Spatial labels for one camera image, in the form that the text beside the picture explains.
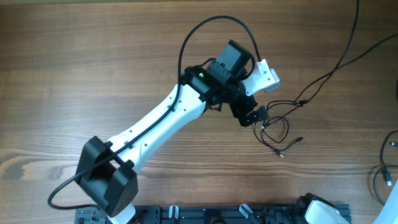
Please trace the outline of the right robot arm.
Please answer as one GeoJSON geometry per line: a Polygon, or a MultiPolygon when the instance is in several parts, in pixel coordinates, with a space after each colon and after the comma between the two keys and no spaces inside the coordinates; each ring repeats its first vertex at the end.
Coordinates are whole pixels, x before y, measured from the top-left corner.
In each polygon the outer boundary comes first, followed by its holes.
{"type": "Polygon", "coordinates": [[[397,224],[397,182],[374,224],[397,224]]]}

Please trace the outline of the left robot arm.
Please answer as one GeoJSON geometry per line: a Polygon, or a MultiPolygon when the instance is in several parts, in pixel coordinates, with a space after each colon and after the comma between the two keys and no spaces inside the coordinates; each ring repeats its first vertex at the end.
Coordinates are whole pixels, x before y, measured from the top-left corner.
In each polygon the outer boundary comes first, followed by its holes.
{"type": "Polygon", "coordinates": [[[228,104],[241,126],[267,119],[254,94],[280,85],[267,61],[255,61],[245,48],[230,40],[217,58],[187,67],[168,97],[124,132],[103,142],[94,136],[83,146],[76,183],[111,223],[130,223],[137,215],[132,204],[137,176],[153,154],[179,129],[208,110],[228,104]]]}

